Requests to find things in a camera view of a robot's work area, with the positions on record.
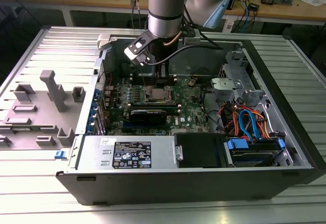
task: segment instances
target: label sticker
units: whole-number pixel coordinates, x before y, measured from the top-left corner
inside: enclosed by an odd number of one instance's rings
[[[117,140],[115,138],[101,138],[100,145],[113,145]]]
[[[143,169],[152,167],[151,142],[115,142],[114,169]]]

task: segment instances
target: gray plastic part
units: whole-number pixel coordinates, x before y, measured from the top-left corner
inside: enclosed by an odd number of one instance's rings
[[[72,90],[72,97],[76,103],[83,102],[85,99],[85,90],[83,87],[74,87]]]
[[[56,74],[53,70],[43,70],[40,75],[40,79],[46,84],[51,98],[57,107],[57,110],[62,113],[66,111],[67,106],[65,105],[64,99],[62,98],[62,92],[60,92],[55,82],[55,75]]]
[[[37,136],[36,142],[39,146],[54,146],[56,141],[52,136]]]
[[[1,134],[15,134],[15,131],[12,130],[10,128],[10,126],[8,126],[8,127],[2,127],[2,128],[0,128],[0,133]]]
[[[34,94],[34,90],[30,84],[19,84],[14,91],[17,99],[21,103],[29,103],[31,100],[28,94]]]
[[[11,141],[6,136],[0,136],[0,146],[10,146]]]
[[[41,127],[41,131],[45,134],[49,134],[49,133],[57,133],[59,129],[56,125],[49,125],[49,126],[44,125],[44,127]]]
[[[63,101],[65,101],[65,99],[66,99],[66,97],[67,97],[67,94],[66,94],[65,91],[63,90],[62,85],[61,85],[61,84],[58,84],[58,85],[57,85],[57,88],[58,88],[59,94],[61,95],[61,98],[63,99]],[[49,96],[50,101],[53,102],[53,99],[52,99],[51,93],[47,93],[47,95]]]
[[[7,136],[12,142],[10,149],[47,148],[48,146],[43,147],[36,143],[37,136],[42,134],[51,135],[55,139],[56,145],[52,146],[51,149],[67,147],[61,145],[57,139],[59,128],[62,128],[65,132],[68,132],[70,128],[76,131],[83,103],[74,102],[71,92],[67,93],[65,99],[67,110],[64,113],[59,113],[55,103],[49,100],[47,91],[35,91],[35,94],[30,94],[29,97],[31,104],[37,107],[37,111],[16,113],[13,109],[10,109],[0,125],[0,134]],[[16,100],[12,108],[20,105],[21,103]],[[5,124],[7,118],[30,118],[32,123],[31,125],[9,125]]]
[[[75,133],[72,130],[72,128],[69,129],[68,134],[66,135],[64,130],[60,128],[58,135],[57,135],[58,140],[61,142],[63,146],[72,146],[73,140],[75,138]]]
[[[35,105],[17,105],[14,106],[12,109],[16,113],[22,113],[22,112],[36,112],[37,107]]]
[[[11,125],[30,125],[32,121],[30,118],[7,118],[5,124]]]

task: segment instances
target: blue cable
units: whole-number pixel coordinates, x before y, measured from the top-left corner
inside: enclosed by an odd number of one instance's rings
[[[246,129],[245,129],[245,127],[243,126],[243,119],[242,119],[242,116],[243,116],[243,114],[246,113],[246,112],[249,114],[249,116],[250,116],[250,118],[251,118],[251,121],[252,121],[252,123],[253,123],[253,129],[254,129],[255,137],[258,138],[258,139],[261,139],[260,132],[259,132],[259,130],[258,130],[258,128],[257,128],[257,125],[256,125],[256,118],[255,118],[254,114],[251,113],[251,112],[250,112],[249,110],[247,110],[247,109],[244,109],[244,110],[241,111],[240,114],[239,114],[239,125],[240,125],[241,130],[244,132],[244,134],[246,134],[246,135],[249,137],[250,140],[253,139],[252,136],[250,135],[250,133],[247,132]]]
[[[247,14],[246,20],[244,21],[245,24],[243,25],[243,27],[241,28],[241,31],[240,31],[241,33],[243,33],[243,31],[247,27],[247,23],[248,23],[248,19],[249,19],[249,10],[248,10],[247,4],[243,0],[240,0],[240,2],[243,3],[243,5],[246,7],[246,14]]]

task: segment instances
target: motherboard chip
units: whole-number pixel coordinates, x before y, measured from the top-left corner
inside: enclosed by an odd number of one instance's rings
[[[153,88],[152,89],[152,99],[165,99],[164,89]]]

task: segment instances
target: wire bundle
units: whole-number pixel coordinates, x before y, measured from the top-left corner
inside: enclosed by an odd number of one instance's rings
[[[249,15],[250,15],[250,9],[249,9],[249,5],[250,5],[250,0],[237,0],[239,1],[241,4],[244,5],[244,7],[241,5],[242,9],[244,10],[244,13],[240,19],[240,21],[235,25],[234,29],[231,31],[232,33],[235,32],[236,29],[240,30],[240,32],[242,33],[245,29],[250,28],[250,32],[255,24],[255,20],[256,20],[256,16],[257,16],[257,11],[253,11],[254,13],[254,17],[249,20]],[[246,16],[245,22],[243,24],[241,24],[244,16]]]
[[[262,138],[271,138],[269,136],[269,132],[267,130],[267,118],[265,118],[261,113],[258,111],[245,106],[241,104],[233,104],[231,106],[228,106],[226,103],[224,103],[219,111],[219,115],[221,115],[222,111],[228,109],[232,110],[232,120],[223,128],[223,131],[229,135],[241,137],[244,139],[252,139],[251,135],[248,134],[247,129],[252,126],[254,130],[255,137],[260,137],[260,133]],[[253,114],[255,117],[254,120],[251,119],[248,121],[248,124],[246,126],[246,129],[244,129],[241,116],[250,116],[250,114]],[[232,130],[229,130],[230,126],[233,124],[234,128]],[[256,131],[256,124],[258,125],[260,129],[259,131]]]

